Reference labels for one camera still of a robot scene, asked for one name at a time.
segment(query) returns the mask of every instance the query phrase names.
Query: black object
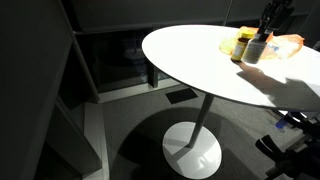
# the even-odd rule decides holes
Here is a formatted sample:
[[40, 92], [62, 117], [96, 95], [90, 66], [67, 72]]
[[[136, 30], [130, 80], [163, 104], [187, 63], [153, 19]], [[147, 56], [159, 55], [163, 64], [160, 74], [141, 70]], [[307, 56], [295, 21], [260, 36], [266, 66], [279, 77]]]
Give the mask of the black object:
[[182, 101], [186, 101], [189, 99], [197, 98], [198, 96], [196, 93], [192, 91], [191, 88], [171, 92], [166, 94], [168, 100], [170, 101], [171, 104], [176, 104]]
[[271, 0], [267, 3], [260, 18], [259, 41], [266, 41], [272, 31], [281, 27], [294, 8], [289, 7], [292, 0]]
[[[311, 123], [300, 112], [289, 112], [284, 120], [293, 127], [303, 130], [305, 136], [282, 152], [269, 135], [257, 140], [256, 147], [270, 159], [275, 167], [266, 174], [274, 179], [281, 174], [296, 178], [300, 173], [320, 179], [320, 123]], [[297, 151], [302, 145], [306, 147]]]

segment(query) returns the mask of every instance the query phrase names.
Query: dark wall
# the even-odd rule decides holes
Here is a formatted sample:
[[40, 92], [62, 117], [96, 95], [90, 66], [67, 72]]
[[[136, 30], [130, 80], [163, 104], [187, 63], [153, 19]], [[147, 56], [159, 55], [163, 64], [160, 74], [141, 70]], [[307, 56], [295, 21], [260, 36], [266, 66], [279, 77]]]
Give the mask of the dark wall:
[[1, 179], [33, 179], [71, 46], [56, 0], [0, 3]]
[[68, 116], [84, 132], [84, 102], [90, 89], [74, 48], [71, 48], [63, 73], [59, 96], [65, 104]]
[[313, 7], [310, 16], [302, 25], [299, 34], [305, 38], [305, 45], [313, 47], [317, 41], [320, 41], [320, 1]]
[[[222, 22], [231, 0], [64, 0], [83, 31]], [[269, 0], [233, 0], [229, 21], [259, 19]], [[307, 15], [318, 0], [293, 0], [294, 15]]]

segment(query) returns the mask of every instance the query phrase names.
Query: table leg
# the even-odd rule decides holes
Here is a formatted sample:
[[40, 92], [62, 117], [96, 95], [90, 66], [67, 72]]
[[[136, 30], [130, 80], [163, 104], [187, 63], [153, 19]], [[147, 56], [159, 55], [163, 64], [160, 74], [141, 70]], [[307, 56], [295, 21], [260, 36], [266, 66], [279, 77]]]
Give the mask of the table leg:
[[206, 94], [205, 98], [204, 98], [204, 101], [203, 101], [203, 104], [202, 104], [202, 107], [201, 107], [201, 110], [200, 110], [200, 113], [199, 113], [199, 116], [198, 116], [198, 119], [197, 119], [197, 123], [193, 129], [193, 133], [192, 133], [192, 136], [191, 136], [191, 139], [190, 139], [190, 142], [188, 144], [188, 147], [189, 148], [193, 148], [196, 141], [197, 141], [197, 138], [200, 134], [200, 130], [204, 124], [204, 122], [206, 121], [206, 118], [207, 118], [207, 115], [208, 115], [208, 111], [211, 107], [211, 104], [212, 104], [212, 101], [213, 101], [213, 98], [214, 96], [211, 95], [211, 94]]
[[215, 136], [203, 126], [214, 96], [205, 96], [197, 123], [180, 122], [171, 126], [162, 141], [168, 164], [189, 179], [204, 179], [221, 164], [221, 148]]
[[148, 65], [148, 83], [153, 87], [158, 87], [158, 74], [159, 70], [153, 64]]

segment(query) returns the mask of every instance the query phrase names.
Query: floor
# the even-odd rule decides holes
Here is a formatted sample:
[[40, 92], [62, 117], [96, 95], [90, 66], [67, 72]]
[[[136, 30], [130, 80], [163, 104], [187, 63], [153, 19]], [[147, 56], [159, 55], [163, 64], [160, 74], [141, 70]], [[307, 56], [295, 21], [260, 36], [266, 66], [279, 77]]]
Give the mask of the floor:
[[[171, 104], [166, 94], [186, 89], [178, 85], [101, 105], [109, 172], [107, 179], [186, 179], [175, 173], [162, 153], [166, 130], [182, 121], [194, 122], [204, 94]], [[274, 163], [254, 145], [269, 134], [281, 149], [298, 139], [301, 131], [275, 127], [277, 119], [265, 109], [215, 98], [205, 123], [219, 140], [222, 164], [207, 179], [264, 179]], [[285, 175], [278, 180], [289, 179]]]

